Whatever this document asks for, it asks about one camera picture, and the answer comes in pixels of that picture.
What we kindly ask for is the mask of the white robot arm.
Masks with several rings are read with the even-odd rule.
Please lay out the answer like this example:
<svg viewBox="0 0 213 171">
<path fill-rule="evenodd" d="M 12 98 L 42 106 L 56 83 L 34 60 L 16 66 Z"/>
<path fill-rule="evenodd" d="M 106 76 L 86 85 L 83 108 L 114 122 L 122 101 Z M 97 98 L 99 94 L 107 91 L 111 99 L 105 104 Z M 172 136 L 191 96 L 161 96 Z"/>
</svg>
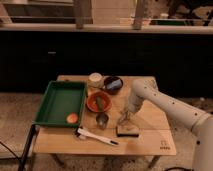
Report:
<svg viewBox="0 0 213 171">
<path fill-rule="evenodd" d="M 160 92 L 151 81 L 145 79 L 132 82 L 125 114 L 137 113 L 145 100 L 181 122 L 197 137 L 193 171 L 213 171 L 213 115 Z"/>
</svg>

